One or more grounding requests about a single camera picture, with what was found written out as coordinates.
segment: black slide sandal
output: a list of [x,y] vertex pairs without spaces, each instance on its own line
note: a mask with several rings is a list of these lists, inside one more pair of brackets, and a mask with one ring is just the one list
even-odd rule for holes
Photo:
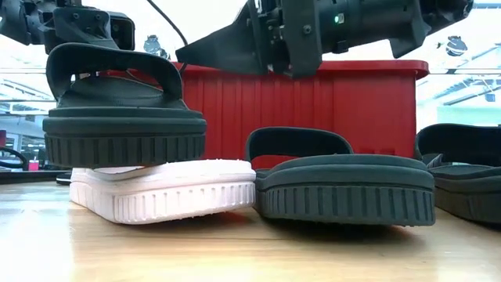
[[498,127],[438,124],[421,130],[416,158],[438,154],[427,165],[436,206],[463,219],[501,223],[500,144]]
[[257,170],[263,217],[368,225],[431,226],[434,180],[420,161],[353,154],[341,136],[317,129],[272,127],[252,132],[246,159],[298,157]]
[[65,172],[56,177],[56,183],[59,185],[69,186],[71,184],[71,172]]
[[[155,78],[163,91],[126,78],[71,81],[73,74],[128,68]],[[67,43],[51,51],[46,74],[58,103],[43,121],[51,163],[72,168],[160,165],[204,153],[207,122],[185,105],[181,77],[171,62]]]

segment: slide sandal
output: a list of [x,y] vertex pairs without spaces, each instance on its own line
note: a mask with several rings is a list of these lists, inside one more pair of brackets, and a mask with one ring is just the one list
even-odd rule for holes
[[335,133],[287,127],[249,135],[246,159],[263,155],[297,157],[256,171],[255,208],[263,217],[398,226],[435,222],[434,181],[420,161],[353,154]]
[[438,124],[416,137],[416,158],[427,166],[436,206],[463,219],[501,223],[501,128]]
[[111,222],[147,224],[252,207],[255,178],[247,161],[74,168],[70,199]]
[[[137,69],[162,90],[98,71]],[[47,60],[47,81],[57,101],[43,121],[51,163],[70,168],[161,165],[196,160],[207,123],[182,100],[182,81],[171,62],[155,55],[67,43]],[[71,81],[72,75],[93,74]]]
[[71,183],[71,172],[65,172],[56,177],[56,183],[59,185],[69,186]]

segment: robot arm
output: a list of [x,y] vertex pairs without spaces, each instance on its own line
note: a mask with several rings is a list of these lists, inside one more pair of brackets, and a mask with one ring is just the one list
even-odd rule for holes
[[[44,45],[47,53],[65,42],[135,48],[132,20],[81,0],[0,0],[0,7],[0,34]],[[247,0],[232,24],[176,56],[238,74],[271,70],[300,78],[315,74],[323,53],[383,39],[390,40],[395,58],[403,56],[429,34],[465,19],[472,7],[473,0]]]
[[134,50],[135,26],[122,13],[83,6],[81,0],[0,0],[0,34],[50,53],[65,42]]
[[322,54],[389,39],[399,58],[465,19],[473,0],[247,0],[236,20],[176,52],[183,63],[241,74],[313,75]]

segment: white sneaker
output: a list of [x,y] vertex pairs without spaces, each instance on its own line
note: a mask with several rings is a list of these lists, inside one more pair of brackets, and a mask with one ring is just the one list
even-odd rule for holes
[[147,224],[251,207],[255,179],[247,161],[74,168],[70,199],[111,222]]

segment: table surface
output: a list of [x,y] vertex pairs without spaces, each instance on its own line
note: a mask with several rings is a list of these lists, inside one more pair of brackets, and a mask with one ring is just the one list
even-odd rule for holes
[[501,229],[266,222],[252,209],[123,226],[55,183],[0,186],[1,281],[501,281]]

